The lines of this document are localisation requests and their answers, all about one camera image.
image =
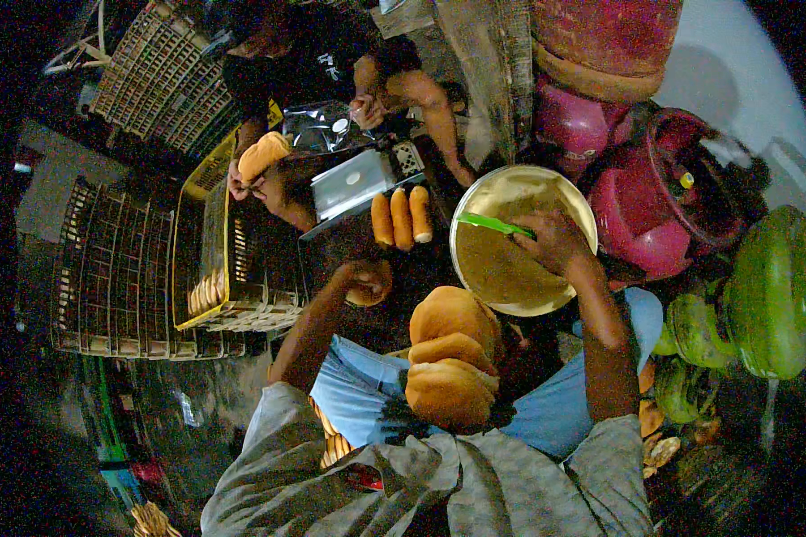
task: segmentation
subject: hand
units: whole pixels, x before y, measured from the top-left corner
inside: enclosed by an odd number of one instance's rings
[[[516,217],[510,221],[535,232],[536,241],[520,233],[513,234],[512,240],[552,274],[572,283],[577,277],[584,277],[580,272],[586,266],[591,266],[591,261],[597,263],[582,231],[558,209]]]
[[[356,95],[350,103],[350,117],[362,130],[375,129],[388,113],[379,98],[369,94]]]
[[[261,175],[254,181],[253,185],[251,185],[252,189],[248,190],[242,183],[241,173],[239,172],[239,161],[237,159],[230,161],[230,166],[227,168],[227,188],[230,190],[230,193],[233,194],[233,198],[236,201],[246,199],[248,193],[252,193],[254,197],[265,201],[266,195],[259,191],[259,188],[262,187],[265,182],[266,178]]]
[[[471,166],[463,164],[460,161],[445,162],[445,165],[448,167],[448,171],[451,172],[454,179],[456,179],[463,188],[472,186],[476,177],[474,176],[474,170]]]
[[[339,285],[344,291],[349,291],[356,285],[370,287],[373,292],[379,292],[384,285],[379,274],[379,264],[358,260],[342,264],[334,271],[332,283]]]

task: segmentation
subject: green spatula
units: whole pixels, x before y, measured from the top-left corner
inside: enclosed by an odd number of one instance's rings
[[[530,230],[524,230],[518,226],[515,226],[510,223],[505,223],[499,220],[498,218],[492,217],[485,217],[483,215],[476,215],[473,212],[463,212],[457,217],[458,222],[468,223],[473,226],[482,226],[489,230],[495,230],[499,233],[504,234],[511,234],[511,233],[522,233],[529,239],[535,239],[535,234],[532,233]]]

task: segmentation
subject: blue jeans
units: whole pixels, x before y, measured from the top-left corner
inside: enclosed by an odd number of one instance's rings
[[[650,292],[624,291],[642,370],[663,327],[663,305]],[[582,335],[582,325],[573,327]],[[311,390],[316,404],[353,446],[402,443],[441,430],[412,413],[404,393],[409,361],[376,354],[334,336]],[[516,415],[501,430],[549,456],[564,459],[594,423],[585,398],[585,356],[580,352],[536,389],[514,402]]]

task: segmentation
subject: stack of bread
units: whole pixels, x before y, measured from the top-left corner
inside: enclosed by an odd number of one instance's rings
[[[370,207],[376,242],[383,248],[396,247],[409,252],[416,242],[432,241],[429,210],[430,194],[420,185],[412,188],[408,200],[403,187],[394,191],[390,203],[385,194],[376,194]]]
[[[471,291],[437,287],[412,312],[409,337],[409,407],[445,430],[487,424],[498,392],[494,364],[505,353],[489,307]]]
[[[224,271],[215,269],[188,291],[188,315],[197,317],[224,301]]]

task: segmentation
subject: yellow crate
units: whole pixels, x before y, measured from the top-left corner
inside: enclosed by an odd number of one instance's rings
[[[257,268],[253,259],[262,252],[258,233],[244,219],[247,204],[238,210],[230,204],[226,176],[235,146],[233,130],[194,170],[180,193],[170,271],[173,325],[179,330],[266,332],[287,328],[306,302],[307,293],[299,285],[295,269],[292,285],[280,285],[279,278],[270,283],[267,272],[260,281],[249,281],[249,272]],[[222,303],[191,315],[189,291],[215,269],[224,273]]]

